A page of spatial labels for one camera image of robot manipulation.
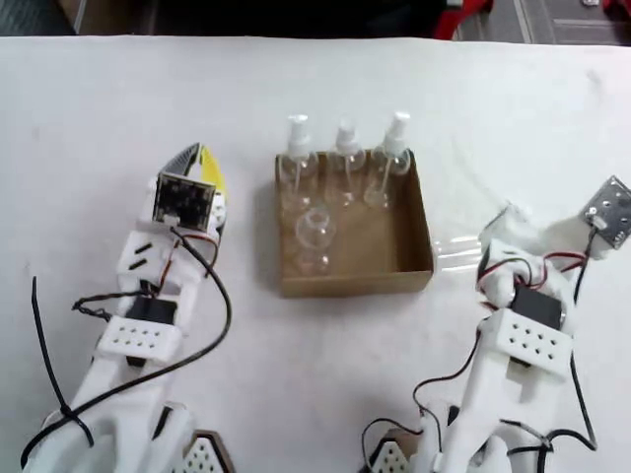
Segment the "metal bracket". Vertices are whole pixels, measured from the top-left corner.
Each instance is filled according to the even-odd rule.
[[[631,190],[613,175],[583,209],[581,219],[598,227],[602,239],[618,249],[631,235]]]

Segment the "white spray nozzle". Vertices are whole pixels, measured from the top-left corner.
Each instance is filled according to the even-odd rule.
[[[410,120],[410,114],[398,111],[392,118],[392,124],[384,137],[384,148],[386,153],[398,156],[405,150],[405,128]]]
[[[293,160],[306,159],[311,151],[312,137],[307,129],[306,115],[291,115],[289,117],[290,133],[287,155]]]
[[[350,121],[343,120],[337,129],[337,139],[335,140],[337,151],[344,155],[355,155],[359,152],[359,142],[357,141],[357,133],[355,125]]]

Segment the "white table surface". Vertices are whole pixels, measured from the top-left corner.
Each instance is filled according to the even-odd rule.
[[[240,472],[353,472],[374,417],[418,422],[420,379],[459,367],[485,312],[473,273],[418,295],[285,301],[277,294],[273,156],[286,115],[328,148],[355,117],[377,144],[412,114],[433,239],[475,235],[505,199],[541,224],[574,215],[612,173],[631,183],[631,51],[417,39],[0,39],[0,466],[57,407],[35,337],[32,275],[51,358],[72,398],[102,323],[70,305],[115,289],[114,265],[150,175],[194,141],[230,190],[218,271],[235,306],[221,348],[182,370],[171,399],[217,430]],[[600,450],[558,441],[549,471],[626,468],[631,243],[588,271],[577,362]],[[211,284],[191,351],[224,310]],[[458,400],[463,379],[431,395]],[[559,427],[583,429],[571,385]],[[377,433],[370,441],[375,441]]]

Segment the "open cardboard tray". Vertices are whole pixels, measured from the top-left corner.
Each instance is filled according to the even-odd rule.
[[[318,153],[318,157],[319,192],[323,196],[326,154]],[[284,297],[412,293],[427,285],[434,272],[434,258],[414,155],[392,208],[372,209],[361,200],[344,209],[329,207],[337,234],[329,251],[326,276],[304,276],[295,265],[298,248],[293,226],[283,222],[278,160],[276,157],[276,210]]]

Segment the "wire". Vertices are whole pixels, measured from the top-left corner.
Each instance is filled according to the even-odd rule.
[[[88,298],[80,298],[74,304],[72,304],[73,310],[79,310],[81,313],[85,313],[86,315],[91,315],[92,317],[102,318],[103,320],[109,322],[111,319],[111,313],[105,311],[104,308],[98,308],[97,310],[92,310],[91,308],[83,307],[86,303],[93,303],[96,301],[107,301],[109,299],[119,299],[119,298],[130,298],[135,296],[154,296],[155,294],[147,289],[140,289],[138,291],[129,291],[125,293],[109,293],[109,294],[99,294],[96,296],[90,296]]]
[[[596,227],[592,227],[590,231],[590,239],[588,239],[588,245],[585,248],[585,261],[583,261],[583,266],[581,267],[581,272],[579,273],[579,277],[576,280],[576,286],[574,287],[574,304],[579,301],[579,292],[581,291],[581,284],[583,283],[583,277],[585,276],[585,271],[588,269],[588,262],[590,261],[590,254],[592,254],[592,245],[594,244],[594,238],[596,237],[598,229]]]
[[[459,377],[461,374],[464,373],[464,371],[469,367],[469,365],[471,364],[471,361],[473,360],[473,355],[475,354],[476,350],[477,350],[477,346],[480,342],[480,331],[477,330],[475,332],[475,343],[473,344],[473,348],[471,348],[471,351],[469,352],[468,357],[466,358],[466,361],[464,362],[464,365],[462,365],[462,367],[455,373],[453,374],[449,374],[447,376],[440,376],[440,377],[432,377],[430,379],[425,379],[424,381],[419,382],[416,387],[414,387],[414,390],[412,391],[412,398],[414,399],[414,402],[420,406],[420,403],[418,401],[418,399],[416,398],[416,394],[418,393],[419,389],[423,386],[426,386],[428,384],[432,384],[434,382],[443,382],[443,381],[451,381],[452,379],[456,379],[457,377]]]
[[[546,449],[550,449],[552,447],[552,443],[550,440],[538,430],[532,428],[528,424],[519,421],[511,421],[509,419],[500,419],[502,424],[506,424],[507,426],[517,427],[518,429],[522,429],[524,432],[531,434],[533,437],[537,438]]]
[[[579,382],[579,376],[576,370],[576,362],[574,360],[574,353],[570,357],[570,371],[572,372],[572,380],[574,381],[574,387],[576,389],[576,396],[579,399],[579,405],[581,407],[581,414],[583,415],[583,421],[588,431],[589,438],[586,439],[585,436],[579,434],[576,431],[571,431],[569,429],[554,430],[550,432],[546,436],[546,438],[550,441],[550,444],[552,444],[552,441],[556,439],[557,437],[571,437],[573,439],[578,440],[580,443],[586,446],[589,450],[596,451],[598,449],[598,442],[596,440],[596,434],[594,432],[594,427],[592,426],[592,420],[590,419],[590,414],[588,412],[588,408],[585,403],[585,398],[583,397],[583,389],[581,388],[581,383]],[[551,448],[546,448],[545,445],[542,445],[539,448],[539,455],[538,455],[537,464],[536,464],[537,473],[545,473],[545,459],[549,451],[551,451]]]
[[[579,277],[577,278],[576,286],[574,288],[574,303],[576,304],[579,299],[579,293],[581,291],[581,284],[583,283],[583,278],[585,276],[585,272],[588,267],[588,262],[590,260],[590,255],[592,253],[592,245],[594,243],[594,239],[596,237],[597,228],[592,227],[590,231],[589,239],[587,247],[585,248],[585,253],[583,257],[583,261],[581,262],[581,272],[579,273]],[[569,269],[574,269],[575,264],[570,265],[568,268],[565,268],[562,271],[568,271]],[[513,455],[516,453],[523,453],[527,451],[538,451],[539,455],[537,457],[537,473],[545,473],[545,460],[547,454],[551,451],[554,451],[552,447],[552,441],[559,437],[571,437],[573,439],[578,440],[585,447],[587,447],[591,451],[596,451],[598,449],[598,443],[596,440],[596,433],[594,432],[594,426],[592,425],[592,420],[590,419],[590,414],[588,412],[588,408],[585,402],[585,397],[583,396],[583,389],[581,388],[581,383],[579,381],[579,376],[576,368],[576,360],[574,359],[574,353],[572,353],[570,357],[570,372],[572,374],[572,380],[574,382],[574,388],[576,390],[576,396],[579,400],[579,406],[581,408],[581,414],[583,416],[583,421],[585,423],[586,430],[588,431],[588,439],[585,436],[579,434],[576,431],[572,431],[569,429],[556,429],[550,432],[545,438],[548,441],[548,445],[543,442],[540,446],[523,446],[518,448],[513,448],[508,451],[508,455]]]
[[[41,348],[41,356],[43,357],[43,363],[46,366],[46,371],[48,372],[48,377],[50,378],[50,384],[52,384],[52,389],[55,391],[55,395],[57,396],[57,400],[59,401],[59,412],[63,414],[63,416],[69,420],[74,421],[83,432],[86,434],[86,438],[88,439],[88,444],[93,446],[95,444],[95,440],[92,437],[92,432],[88,429],[88,426],[84,424],[84,422],[79,419],[79,416],[72,412],[70,406],[63,397],[61,393],[61,389],[59,388],[59,384],[57,383],[57,378],[55,377],[55,373],[52,369],[52,363],[50,362],[50,356],[48,355],[48,348],[46,347],[46,339],[43,334],[43,328],[41,326],[41,315],[39,314],[39,304],[37,303],[37,277],[33,277],[33,287],[31,290],[31,305],[33,306],[33,316],[35,317],[35,328],[37,330],[37,339],[39,340],[39,347]]]
[[[410,429],[409,427],[405,427],[402,424],[399,424],[397,421],[395,421],[393,419],[389,419],[388,417],[379,417],[379,418],[375,419],[374,421],[372,421],[368,426],[366,426],[366,428],[362,432],[362,456],[364,458],[364,466],[366,468],[368,468],[368,470],[371,471],[372,473],[375,473],[375,470],[373,470],[373,465],[371,465],[371,462],[370,462],[370,460],[368,458],[368,454],[366,453],[366,432],[374,424],[379,424],[379,423],[382,423],[382,422],[387,422],[389,424],[397,426],[401,430],[406,431],[409,434],[413,434],[414,436],[420,436],[421,434],[423,434],[423,430],[422,429],[420,429],[418,431],[415,431],[413,429]]]
[[[491,266],[489,266],[488,268],[484,269],[483,271],[481,271],[477,277],[477,284],[479,286],[480,281],[482,281],[482,279],[484,279],[485,277],[487,277],[489,274],[491,274],[493,271],[495,271],[496,269],[498,269],[499,267],[505,265],[506,263],[513,263],[516,261],[521,261],[522,263],[525,263],[527,268],[528,268],[528,285],[531,286],[532,285],[532,266],[530,266],[530,263],[525,259],[525,258],[507,258],[507,259],[503,259],[502,261],[499,261]]]
[[[475,332],[475,343],[473,344],[473,348],[471,348],[471,351],[469,352],[469,355],[466,358],[466,361],[464,362],[464,365],[462,365],[462,367],[457,372],[455,372],[453,374],[449,374],[447,376],[432,377],[430,379],[425,379],[424,381],[419,382],[414,387],[414,390],[412,391],[412,399],[414,399],[414,403],[418,406],[418,408],[420,409],[421,413],[429,414],[430,416],[432,416],[434,418],[434,421],[436,422],[436,429],[438,431],[438,448],[439,448],[439,451],[443,451],[443,432],[441,430],[441,423],[439,422],[438,417],[436,417],[436,414],[434,414],[432,411],[430,411],[427,407],[425,407],[423,404],[421,404],[419,402],[419,400],[416,397],[416,395],[417,395],[418,391],[423,386],[427,386],[428,384],[432,384],[434,382],[450,381],[452,379],[456,379],[461,374],[463,374],[464,371],[471,364],[471,361],[473,360],[473,355],[475,354],[475,352],[477,350],[477,346],[478,346],[478,344],[480,342],[480,335],[481,335],[480,331],[477,330]]]
[[[78,416],[79,414],[87,411],[91,407],[94,407],[97,404],[109,399],[111,396],[113,396],[115,394],[118,394],[118,393],[120,393],[122,391],[125,391],[127,389],[132,388],[132,387],[135,387],[135,386],[137,386],[139,384],[142,384],[143,382],[150,381],[150,380],[155,379],[155,378],[157,378],[159,376],[162,376],[162,375],[167,374],[169,372],[174,372],[175,370],[178,370],[178,369],[183,368],[183,367],[185,367],[187,365],[190,365],[191,363],[199,360],[200,358],[202,358],[203,356],[205,356],[206,354],[208,354],[209,352],[211,352],[212,350],[217,348],[217,346],[219,346],[219,344],[221,344],[221,342],[226,338],[226,335],[228,334],[228,331],[229,331],[231,323],[232,323],[233,309],[232,309],[232,303],[230,301],[230,296],[228,295],[228,291],[226,291],[224,283],[221,281],[221,279],[219,278],[219,276],[217,275],[215,270],[210,266],[210,264],[206,260],[204,260],[203,256],[201,256],[199,251],[197,251],[190,243],[188,243],[188,241],[186,241],[184,236],[180,235],[173,228],[172,228],[172,232],[174,234],[176,234],[180,238],[181,243],[184,246],[184,248],[186,248],[186,250],[197,261],[199,261],[199,263],[206,269],[206,271],[208,271],[210,276],[213,278],[213,281],[215,282],[215,284],[217,286],[217,289],[219,289],[219,292],[221,293],[222,297],[224,298],[224,302],[226,303],[226,322],[224,324],[224,328],[222,329],[221,333],[217,336],[217,338],[215,340],[213,340],[209,345],[207,345],[206,347],[202,348],[201,350],[193,353],[192,355],[189,355],[188,357],[180,360],[177,363],[174,363],[173,365],[170,365],[170,366],[168,366],[166,368],[163,368],[161,370],[158,370],[156,372],[152,372],[150,374],[146,374],[144,376],[138,377],[138,378],[133,379],[133,380],[131,380],[129,382],[121,384],[120,386],[115,387],[115,388],[111,389],[110,391],[107,391],[107,392],[104,392],[103,394],[100,394],[99,396],[93,398],[92,400],[90,400],[90,401],[80,405],[76,409],[74,409],[72,411],[72,413],[74,415]],[[45,439],[48,435],[50,435],[53,432],[55,432],[57,429],[60,429],[61,427],[65,426],[68,422],[69,422],[68,418],[60,419],[59,421],[54,422],[54,423],[48,425],[47,427],[45,427],[44,429],[42,429],[41,431],[39,431],[37,433],[37,435],[35,437],[33,437],[31,439],[31,441],[29,441],[27,446],[24,448],[24,450],[22,452],[22,455],[21,455],[21,458],[20,458],[20,464],[22,465],[23,469],[26,466],[27,461],[29,460],[29,455],[31,454],[33,449],[37,446],[37,444],[40,443],[43,439]]]

